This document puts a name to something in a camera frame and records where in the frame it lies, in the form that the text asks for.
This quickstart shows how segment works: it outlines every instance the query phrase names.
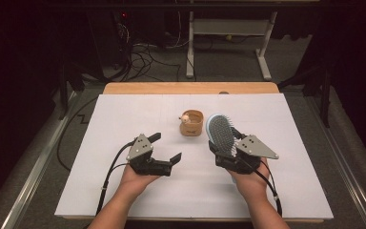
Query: gray floor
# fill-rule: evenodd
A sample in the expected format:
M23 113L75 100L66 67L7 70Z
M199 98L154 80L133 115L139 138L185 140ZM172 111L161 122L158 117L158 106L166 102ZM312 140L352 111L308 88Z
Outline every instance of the gray floor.
M278 83L291 77L305 52L310 38L291 41L272 40L266 52L266 59L273 82ZM195 42L194 56L197 81L263 81L258 68L254 49L261 44L260 38L250 38L243 43L230 44L214 40L211 49L208 38L198 38ZM154 59L169 65L181 65L178 80L193 81L185 77L186 49L159 50L151 48ZM139 67L142 61L134 62ZM110 75L113 70L105 69ZM176 66L166 66L153 62L148 76L142 75L133 81L176 81ZM326 191L327 199L334 212L335 219L323 223L290 223L292 228L366 228L366 150L356 135L353 125L341 108L336 91L331 91L329 118L331 128L324 128L317 117L318 97L304 97L302 86L291 86L282 92L286 95L295 123L314 164L316 174ZM77 94L71 101L75 111L95 98L103 91L103 85L89 84L87 89ZM94 102L82 109L79 114L89 120ZM0 228L10 213L13 203L25 185L30 172L50 141L58 136L56 128L62 123L58 120L59 106L35 137L28 150L13 169L6 184L0 191ZM82 116L76 116L70 122L62 136L59 155L64 163L71 167L80 142L88 124L81 122ZM16 226L17 228L83 228L89 220L61 219L53 215L61 191L69 172L64 169L56 157L56 148L50 153L45 173L38 179L38 185L32 190L32 197L24 203ZM126 228L249 228L249 223L194 223L194 222L141 222L129 221Z

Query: white table leg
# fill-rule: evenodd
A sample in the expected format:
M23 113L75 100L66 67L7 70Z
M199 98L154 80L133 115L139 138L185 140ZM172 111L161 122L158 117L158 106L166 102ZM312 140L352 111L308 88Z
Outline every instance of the white table leg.
M193 20L194 20L194 13L191 11L189 21L189 49L187 51L187 63L186 63L187 78L194 77Z
M275 18L277 17L277 12L272 12L272 15L270 17L269 24L267 25L266 32L264 34L264 40L263 45L261 49L257 49L256 56L257 60L259 62L260 70L263 74L263 78L266 81L271 81L272 76L270 75L269 68L267 67L266 59L264 58L264 53L266 52L267 45L269 44L270 36L272 35L273 26L275 25Z

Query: white table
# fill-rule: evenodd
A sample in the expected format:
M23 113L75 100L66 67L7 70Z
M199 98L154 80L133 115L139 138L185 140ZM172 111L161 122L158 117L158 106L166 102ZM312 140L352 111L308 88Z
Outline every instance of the white table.
M271 87L272 83L254 85ZM145 83L130 84L149 89ZM179 83L151 83L149 88L179 91ZM224 83L183 83L183 89L217 88ZM226 83L225 92L240 83ZM243 83L241 87L252 86ZM123 91L129 84L118 84ZM208 137L187 137L179 133L178 117L195 109L205 119L214 114L228 115L244 134L253 134L280 155L269 160L283 217L286 220L323 221L332 219L332 211L316 177L314 167L283 94L103 94L99 97L71 174L55 214L67 219L91 218L95 215L107 171L119 149L134 137L160 132L153 143L152 156L169 160L182 152L170 177L151 184L134 203L130 219L158 220L249 220L247 206L237 192L229 174L214 165ZM116 164L126 162L128 150ZM122 168L111 176L105 203L114 193ZM267 190L273 206L275 202Z

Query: wire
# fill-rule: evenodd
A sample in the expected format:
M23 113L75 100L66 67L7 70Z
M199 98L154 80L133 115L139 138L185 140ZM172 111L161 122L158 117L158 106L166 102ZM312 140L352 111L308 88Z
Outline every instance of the wire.
M161 62L159 60L156 60L152 55L151 55L151 50L150 50L150 44L134 44L132 45L134 48L143 48L142 51L135 51L135 52L132 52L133 55L137 55L139 58L137 59L134 59L132 61L132 63L138 61L138 60L141 60L143 65L142 66L132 66L132 69L137 71L137 73L134 75L134 76L131 76L131 77L126 77L124 80L125 81L130 81L130 80L133 80L135 79L136 77L140 77L140 76L147 76L149 78L153 78L157 81L162 81L161 79L159 78L156 78L154 76L151 76L151 75L148 75L147 73L150 71L151 69L151 65L153 62L157 63L157 64L161 64L161 65L165 65L165 66L171 66L171 67L176 67L177 68L177 71L176 71L176 80L178 81L178 75L179 75L179 72L180 72L180 68L181 66L179 64L168 64L168 63L164 63L164 62Z
M190 61L190 59L189 59L189 57L186 57L186 59L187 59L187 61L189 61L189 64L192 66L192 68L193 68L193 77L194 77L194 82L197 82L197 76L196 76L196 74L195 74L195 69L194 69L194 66L193 66L193 64L192 64L192 61Z
M96 215L99 214L99 212L102 210L102 207L103 207L103 201L105 200L105 196L106 196L106 191L107 191L107 187L108 187L108 184L109 184L109 178L110 178L110 175L112 174L112 171L118 167L115 166L114 167L114 164L115 162L117 161L117 159L120 157L121 153L123 153L123 151L125 149L127 149L127 147L130 147L133 145L133 143L135 142L135 140L125 144L121 149L120 151L118 151L117 155L115 156L114 160L112 161L112 165L110 166L110 169L106 175L106 179L105 179L105 182L103 183L103 187L102 187L102 193L100 195L100 199L99 199L99 203L97 205L97 210L96 210Z
M275 200L275 204L277 206L277 212L280 216L282 216L282 208L281 208L281 201L280 198L278 197L278 193L275 190L275 187L270 183L270 181L268 179L266 179L266 177L264 177L260 172L258 172L252 165L250 165L248 162L246 162L244 159L238 157L238 159L243 162L245 165L247 165L251 170L253 170L259 177L261 177L264 181L266 181L267 185L269 186L270 190L273 193L273 197ZM269 167L263 162L261 161L267 168L267 170L269 171L270 175L272 176L272 173L269 169Z
M70 126L70 124L72 123L73 119L79 115L79 113L84 109L86 108L89 104L91 104L94 100L96 100L97 97L91 99L90 101L88 101L87 103L85 103L81 108L79 108L78 111L76 111L76 113L71 117L71 119L68 121L67 125L65 126L64 128L64 131L61 133L61 136L59 137L59 140L58 140L58 145L57 145L57 149L56 149L56 155L57 155L57 159L58 159L58 162L60 163L60 165L62 167L64 167L64 169L68 170L68 171L71 171L71 169L65 165L65 163L62 161L61 159L61 156L60 156L60 147L61 147L61 142L62 142L62 139L64 138L64 134L65 132L67 131L68 127Z
M267 166L267 164L266 164L266 163L264 163L264 161L263 161L263 160L260 160L260 162L261 162L262 164L264 164L264 166L266 166L267 170L269 171L270 177L272 178L272 184L273 184L273 187L274 187L274 189L275 189L275 179L273 178L272 171L270 171L269 166Z

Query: black cable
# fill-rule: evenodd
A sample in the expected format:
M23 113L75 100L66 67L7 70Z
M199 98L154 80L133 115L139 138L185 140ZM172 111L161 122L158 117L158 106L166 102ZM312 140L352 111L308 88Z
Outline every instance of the black cable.
M206 48L206 49L202 49L202 48L195 47L195 46L193 45L193 49L195 49L195 50L199 50L199 51L208 51L208 50L210 50L210 49L212 49L212 48L213 48L214 42L213 42L213 38L212 38L211 36L209 36L209 35L199 35L199 37L205 37L205 38L208 38L208 39L210 40L210 42L211 42L210 47L208 47L208 48Z
M137 73L135 76L132 76L132 77L128 77L128 78L126 78L126 79L125 79L126 81L130 81L130 80L132 80L132 79L135 79L136 77L139 77L139 76L145 75L145 76L147 76L147 77L149 77L149 78L153 78L153 79L155 79L155 80L158 80L158 81L162 81L162 82L163 82L163 80L161 80L161 79L159 79L159 78L153 77L153 76L151 76L151 75L147 75L147 72L149 72L149 71L150 71L150 69L151 69L152 62L155 62L155 63L157 63L157 64L161 64L161 65L165 65L165 66L177 67L177 71L176 71L176 80L178 81L178 75L179 75L180 68L181 68L181 66L180 66L180 65L178 65L178 64L167 64L167 63L161 62L161 61L159 61L159 60L156 60L156 59L151 55L151 51L150 51L149 44L147 44L146 46L144 46L144 45L140 45L140 44L137 44L137 45L134 45L134 46L135 46L135 47L142 47L142 48L144 48L144 50L143 50L143 51L139 51L139 52L132 52L132 54L138 55L138 56L140 57L140 58L138 58L138 59L134 59L134 60L132 61L132 63L133 63L133 62L135 62L135 61L141 60L144 64L143 64L143 66L141 66L141 67L140 67L140 68L141 68L140 70L138 70L138 69L137 69L138 67L132 67L132 69L133 69L133 70L135 70L135 71L137 71L138 73Z
M84 109L86 108L90 103L92 103L94 100L96 100L97 97L91 99L90 101L88 101L86 104L84 104L81 108L79 108L78 111L76 111L76 113L71 117L71 119L68 121L67 125L64 128L64 131L62 131L61 136L59 136L59 140L58 140L58 145L57 145L57 149L56 149L56 155L57 155L57 159L58 162L62 165L62 167L64 167L64 169L71 171L71 169L64 164L64 162L61 160L61 157L59 155L59 149L61 147L61 142L62 142L62 138L64 137L65 132L67 131L68 127L70 126L71 122L73 121L73 119Z
M105 200L105 196L106 196L106 191L107 191L107 187L108 187L108 184L109 184L110 175L112 174L112 171L119 166L119 165L117 165L117 166L114 167L115 162L117 161L117 159L121 155L121 153L123 153L123 151L125 149L127 149L127 147L132 146L134 142L135 142L135 140L127 143L126 145L124 145L120 149L120 151L117 153L117 155L115 156L114 160L112 161L112 165L110 166L110 169L109 169L109 171L108 171L108 173L106 175L105 182L103 183L102 193L100 195L99 204L97 205L96 215L99 214L100 210L102 210L103 201Z
M242 158L238 158L241 162L243 162L244 164L246 164L251 170L253 170L259 177L261 177L264 181L266 181L267 185L269 186L270 190L272 190L272 193L273 193L273 197L274 197L274 200L275 200L275 204L277 206L277 212L280 216L282 216L282 208L281 208L281 201L280 201L280 198L278 197L278 193L277 191L275 190L275 187L272 186L272 184L270 183L270 181L268 179L266 179L266 177L264 177L260 172L258 172L252 165L250 165L248 162L246 162L244 159ZM270 175L272 175L272 173L270 172L270 169L269 167L263 162L261 161L265 166L266 168L268 169Z
M260 160L260 162L261 162L262 164L264 164L264 166L266 166L266 169L269 171L270 177L272 177L272 184L273 184L273 187L274 187L274 189L275 189L275 179L273 178L272 171L270 171L269 166L267 166L267 164L266 164L266 163L264 163L264 161L263 161L263 160Z
M190 59L189 59L189 57L186 57L186 59L187 59L187 61L189 61L189 64L192 66L192 68L193 68L193 77L194 77L194 82L197 82L197 76L195 75L195 69L194 69L194 66L193 66L193 64L192 64L192 61L190 61Z

